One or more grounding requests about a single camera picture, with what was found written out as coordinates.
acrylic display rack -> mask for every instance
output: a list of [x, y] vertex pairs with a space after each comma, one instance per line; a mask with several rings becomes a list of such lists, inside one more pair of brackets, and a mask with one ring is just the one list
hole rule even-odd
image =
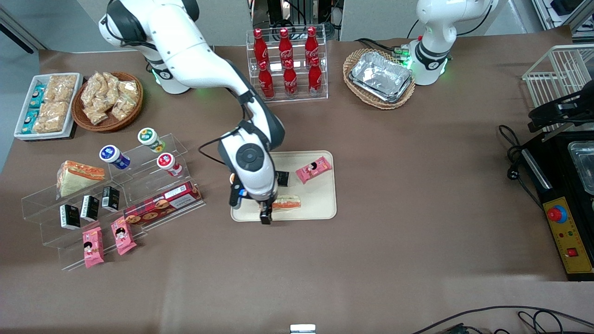
[[[309, 95], [309, 69], [305, 67], [305, 42], [307, 41], [307, 28], [309, 26], [287, 27], [289, 29], [289, 39], [293, 44], [293, 65], [297, 73], [297, 96], [293, 99], [287, 98], [285, 95], [285, 84], [283, 80], [283, 69], [280, 63], [279, 55], [279, 41], [280, 28], [262, 29], [262, 38], [268, 46], [268, 58], [270, 65], [268, 70], [272, 75], [272, 82], [274, 86], [274, 99], [266, 102], [282, 102], [282, 101], [296, 101], [296, 100], [315, 100], [328, 98], [328, 55], [326, 52], [326, 30], [323, 24], [316, 24], [314, 27], [317, 30], [316, 39], [318, 40], [318, 57], [320, 59], [320, 69], [322, 70], [322, 90], [319, 96]], [[260, 88], [260, 81], [258, 75], [260, 69], [258, 62], [254, 56], [254, 31], [247, 31], [247, 54], [248, 54], [248, 69], [249, 81], [254, 86], [260, 96], [264, 96]]]
[[[161, 140], [165, 142], [164, 152], [173, 154], [176, 161], [183, 167], [183, 171], [178, 177], [173, 177], [166, 171], [161, 170], [156, 165], [159, 154], [152, 152], [146, 146], [140, 145], [124, 152], [131, 161], [128, 169], [116, 169], [110, 164], [106, 168], [106, 179], [91, 187], [80, 190], [66, 198], [56, 200], [56, 185], [53, 185], [22, 199], [23, 219], [39, 224], [42, 244], [58, 249], [62, 270], [72, 270], [84, 264], [82, 246], [84, 231], [101, 226], [104, 253], [108, 254], [116, 249], [110, 225], [115, 219], [123, 215], [123, 210], [126, 207], [156, 196], [187, 181], [197, 185], [190, 176], [185, 159], [182, 157], [187, 149], [172, 134], [162, 136]], [[100, 199], [105, 186], [111, 186], [119, 190], [120, 211], [110, 212], [100, 208], [97, 221], [88, 222], [81, 219], [80, 229], [69, 230], [60, 226], [60, 206], [69, 204], [80, 210], [85, 195]], [[137, 240], [145, 236], [147, 231], [203, 205], [202, 200], [196, 201], [150, 224], [130, 225], [130, 232], [134, 239]]]

beige tray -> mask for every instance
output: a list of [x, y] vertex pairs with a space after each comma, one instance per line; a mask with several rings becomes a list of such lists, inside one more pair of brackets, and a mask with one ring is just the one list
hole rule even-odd
[[[297, 195], [301, 198], [300, 208], [273, 212], [273, 220], [331, 219], [336, 215], [336, 187], [334, 186], [336, 166], [330, 152], [271, 152], [270, 156], [277, 171], [289, 172], [289, 186], [279, 187], [279, 195]], [[330, 162], [332, 169], [307, 181], [306, 184], [301, 183], [295, 171], [321, 156]], [[256, 201], [242, 200], [238, 210], [231, 209], [231, 218], [236, 222], [259, 222], [260, 207]]]

wire rack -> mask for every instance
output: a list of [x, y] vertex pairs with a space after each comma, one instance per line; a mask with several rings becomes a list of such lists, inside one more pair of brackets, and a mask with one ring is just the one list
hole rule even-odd
[[[551, 48], [522, 76], [530, 92], [533, 107], [581, 90], [592, 79], [590, 72], [594, 72], [593, 58], [594, 44], [558, 45]], [[561, 124], [551, 125], [543, 131], [554, 131], [560, 126]], [[594, 130], [594, 124], [571, 127], [568, 130]]]

pink wrapper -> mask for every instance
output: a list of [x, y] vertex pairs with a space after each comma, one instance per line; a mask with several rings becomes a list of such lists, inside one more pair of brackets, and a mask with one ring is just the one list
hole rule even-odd
[[130, 225], [126, 223], [123, 216], [112, 223], [112, 232], [118, 254], [124, 255], [127, 251], [136, 247], [136, 243], [132, 240], [132, 234], [130, 234]]
[[309, 165], [297, 169], [295, 174], [297, 174], [297, 177], [301, 180], [301, 182], [303, 182], [303, 184], [305, 184], [307, 181], [315, 178], [319, 174], [331, 169], [332, 166], [330, 166], [328, 160], [326, 160], [324, 157], [321, 157]]
[[101, 227], [83, 232], [84, 265], [91, 268], [103, 260], [103, 235]]

black small box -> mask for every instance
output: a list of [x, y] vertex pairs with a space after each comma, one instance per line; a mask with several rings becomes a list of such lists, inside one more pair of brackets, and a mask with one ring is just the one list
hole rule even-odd
[[119, 209], [119, 190], [110, 186], [103, 187], [101, 207], [111, 212], [117, 212]]
[[80, 218], [94, 222], [99, 216], [99, 200], [91, 195], [83, 197], [83, 206], [80, 209]]
[[288, 187], [289, 172], [276, 171], [276, 180], [279, 183], [279, 187]]
[[61, 206], [60, 225], [67, 229], [79, 229], [80, 218], [78, 217], [78, 208], [68, 204]]

